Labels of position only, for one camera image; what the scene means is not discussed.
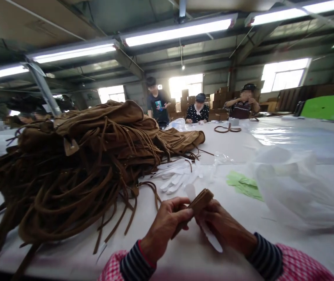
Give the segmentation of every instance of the leather fringe bag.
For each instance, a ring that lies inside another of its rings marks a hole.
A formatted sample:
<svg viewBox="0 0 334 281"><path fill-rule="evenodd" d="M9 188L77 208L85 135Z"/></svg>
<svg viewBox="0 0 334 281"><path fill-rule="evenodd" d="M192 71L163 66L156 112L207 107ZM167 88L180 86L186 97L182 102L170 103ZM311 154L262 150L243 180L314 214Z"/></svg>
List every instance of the leather fringe bag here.
<svg viewBox="0 0 334 281"><path fill-rule="evenodd" d="M32 244L16 271L17 280L41 244L77 235L101 219L94 254L101 241L102 228L113 217L118 200L125 211L132 210L127 233L134 217L139 187L147 185L159 196L153 183L138 179L157 169L172 156L189 159L185 153L205 141L203 132L160 131L134 102L108 101L83 111L70 111L54 122L37 121L17 132L18 145L0 157L0 192L5 209L0 222L0 251L9 231L19 227L25 242ZM134 206L129 199L134 197ZM112 208L112 215L104 221Z"/></svg>

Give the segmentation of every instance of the green panel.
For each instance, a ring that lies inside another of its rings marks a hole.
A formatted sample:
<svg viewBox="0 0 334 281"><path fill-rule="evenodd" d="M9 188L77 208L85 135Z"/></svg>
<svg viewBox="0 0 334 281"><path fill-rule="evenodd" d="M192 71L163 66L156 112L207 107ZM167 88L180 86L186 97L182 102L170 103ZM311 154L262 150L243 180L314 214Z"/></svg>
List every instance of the green panel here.
<svg viewBox="0 0 334 281"><path fill-rule="evenodd" d="M334 96L323 96L307 100L301 116L334 120Z"/></svg>

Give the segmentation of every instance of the black polka dot shirt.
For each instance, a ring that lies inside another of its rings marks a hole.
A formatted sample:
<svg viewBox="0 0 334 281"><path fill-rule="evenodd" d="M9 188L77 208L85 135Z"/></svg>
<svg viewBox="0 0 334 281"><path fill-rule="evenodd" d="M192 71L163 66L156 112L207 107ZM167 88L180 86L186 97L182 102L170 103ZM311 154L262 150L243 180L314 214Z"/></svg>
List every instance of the black polka dot shirt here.
<svg viewBox="0 0 334 281"><path fill-rule="evenodd" d="M194 104L188 107L187 117L185 120L191 119L192 123L198 123L198 121L206 120L209 121L209 107L207 105L203 105L199 114L195 110Z"/></svg>

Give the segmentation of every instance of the window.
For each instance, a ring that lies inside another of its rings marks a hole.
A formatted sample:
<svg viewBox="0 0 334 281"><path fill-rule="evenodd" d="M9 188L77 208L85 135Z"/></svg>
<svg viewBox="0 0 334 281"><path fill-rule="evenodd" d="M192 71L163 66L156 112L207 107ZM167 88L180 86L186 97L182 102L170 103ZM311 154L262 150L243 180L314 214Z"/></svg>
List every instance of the window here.
<svg viewBox="0 0 334 281"><path fill-rule="evenodd" d="M15 115L19 115L19 114L20 114L20 111L11 110L11 112L10 112L10 116L15 116Z"/></svg>
<svg viewBox="0 0 334 281"><path fill-rule="evenodd" d="M169 79L171 98L179 101L181 91L188 89L190 96L196 96L202 92L203 74L195 74L189 76L171 77Z"/></svg>
<svg viewBox="0 0 334 281"><path fill-rule="evenodd" d="M114 100L118 102L125 102L125 94L123 85L99 88L99 98L101 103L106 103L108 100Z"/></svg>
<svg viewBox="0 0 334 281"><path fill-rule="evenodd" d="M280 91L300 86L310 61L311 59L299 59L266 64L262 74L265 84L261 92Z"/></svg>

